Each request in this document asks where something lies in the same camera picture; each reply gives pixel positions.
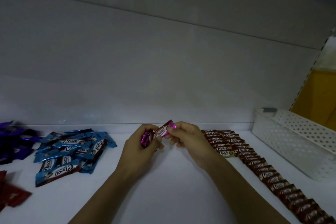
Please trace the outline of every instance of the candy pile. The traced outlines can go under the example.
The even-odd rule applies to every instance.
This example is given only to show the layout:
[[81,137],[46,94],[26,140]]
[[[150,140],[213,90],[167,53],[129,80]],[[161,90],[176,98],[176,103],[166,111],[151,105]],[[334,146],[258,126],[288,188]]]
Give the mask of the candy pile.
[[247,167],[292,211],[304,224],[336,224],[335,219],[308,199],[294,184],[285,180],[265,158],[230,130],[202,130],[212,147],[224,157],[239,157]]
[[13,121],[0,123],[0,165],[25,159],[40,139],[35,130],[16,126]]
[[147,146],[149,146],[153,138],[158,137],[158,136],[165,137],[166,135],[168,135],[167,127],[176,128],[174,122],[170,120],[166,124],[164,124],[162,127],[158,128],[155,131],[153,131],[152,129],[149,131],[146,131],[142,136],[141,146],[145,149]]
[[106,132],[94,132],[90,128],[64,134],[51,132],[40,142],[34,163],[43,164],[35,176],[36,187],[78,171],[91,174],[103,150],[117,146]]
[[6,206],[15,207],[22,204],[31,195],[31,192],[6,183],[6,172],[0,171],[0,212]]

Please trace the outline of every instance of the white plastic basket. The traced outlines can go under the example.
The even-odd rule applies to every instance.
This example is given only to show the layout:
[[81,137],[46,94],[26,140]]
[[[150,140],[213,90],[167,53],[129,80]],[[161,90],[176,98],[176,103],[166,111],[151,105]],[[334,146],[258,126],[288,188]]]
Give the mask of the white plastic basket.
[[252,132],[310,178],[336,179],[336,132],[290,111],[256,111]]

